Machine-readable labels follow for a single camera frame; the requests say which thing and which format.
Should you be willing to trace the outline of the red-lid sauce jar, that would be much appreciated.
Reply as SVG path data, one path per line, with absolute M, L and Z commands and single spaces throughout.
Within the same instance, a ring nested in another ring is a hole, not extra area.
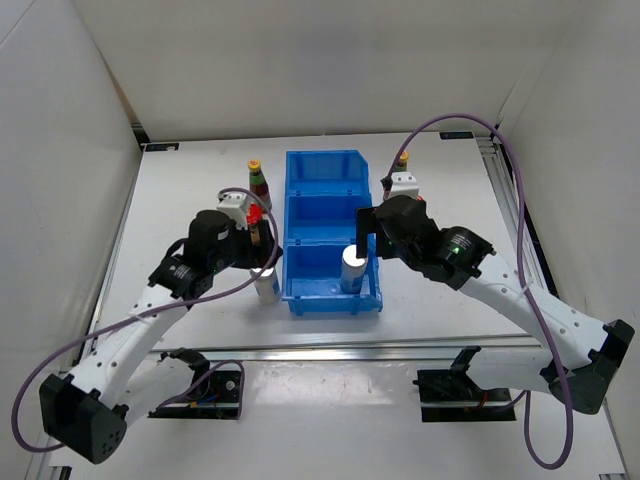
M 252 203 L 246 216 L 254 265 L 261 267 L 264 263 L 264 252 L 267 247 L 267 235 L 264 232 L 266 223 L 262 209 Z

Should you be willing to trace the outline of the silver can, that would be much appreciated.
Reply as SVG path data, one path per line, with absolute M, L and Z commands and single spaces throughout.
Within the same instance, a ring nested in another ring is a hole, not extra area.
M 368 265 L 368 257 L 357 256 L 357 246 L 349 245 L 342 253 L 340 287 L 344 294 L 361 292 Z
M 253 285 L 261 303 L 273 304 L 280 300 L 280 284 L 277 271 L 274 268 L 268 268 L 264 271 L 251 269 L 250 274 L 254 280 Z

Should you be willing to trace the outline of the tall sauce bottle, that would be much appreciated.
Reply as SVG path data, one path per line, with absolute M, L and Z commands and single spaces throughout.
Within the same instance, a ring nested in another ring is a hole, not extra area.
M 272 208 L 272 202 L 269 186 L 262 170 L 261 161 L 259 159 L 249 160 L 248 170 L 250 191 L 262 201 L 264 204 L 263 210 L 270 211 Z
M 403 150 L 400 154 L 399 158 L 394 162 L 394 173 L 406 172 L 408 169 L 409 162 L 409 152 L 407 150 Z

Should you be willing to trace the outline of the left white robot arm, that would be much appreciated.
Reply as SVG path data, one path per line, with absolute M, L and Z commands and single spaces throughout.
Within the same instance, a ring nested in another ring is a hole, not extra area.
M 98 331 L 98 348 L 65 376 L 39 387 L 43 427 L 93 464 L 107 460 L 137 419 L 179 399 L 198 400 L 210 386 L 211 366 L 190 349 L 162 354 L 140 378 L 135 371 L 161 337 L 205 302 L 227 268 L 262 270 L 281 256 L 277 228 L 252 204 L 196 214 L 185 238 L 169 247 L 128 318 Z

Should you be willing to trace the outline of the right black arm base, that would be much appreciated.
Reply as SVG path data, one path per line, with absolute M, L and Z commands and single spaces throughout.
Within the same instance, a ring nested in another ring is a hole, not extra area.
M 423 423 L 510 422 L 515 401 L 505 388 L 483 390 L 467 375 L 479 346 L 465 347 L 446 369 L 421 369 L 417 387 Z

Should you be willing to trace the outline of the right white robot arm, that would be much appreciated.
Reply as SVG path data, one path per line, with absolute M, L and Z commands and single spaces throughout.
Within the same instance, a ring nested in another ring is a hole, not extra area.
M 517 325 L 542 346 L 537 353 L 468 346 L 445 370 L 425 371 L 418 385 L 439 401 L 472 401 L 499 388 L 549 393 L 574 411 L 600 410 L 635 334 L 622 320 L 589 317 L 536 285 L 471 230 L 438 228 L 426 203 L 399 195 L 356 211 L 358 256 L 375 243 L 382 259 L 400 259 L 426 279 L 471 297 Z

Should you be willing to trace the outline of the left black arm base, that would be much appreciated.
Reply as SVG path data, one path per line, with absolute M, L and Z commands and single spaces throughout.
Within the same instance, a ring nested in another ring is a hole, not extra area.
M 202 353 L 186 348 L 163 352 L 161 359 L 179 360 L 193 372 L 189 390 L 148 414 L 157 419 L 239 420 L 243 410 L 246 371 L 238 360 L 214 365 Z

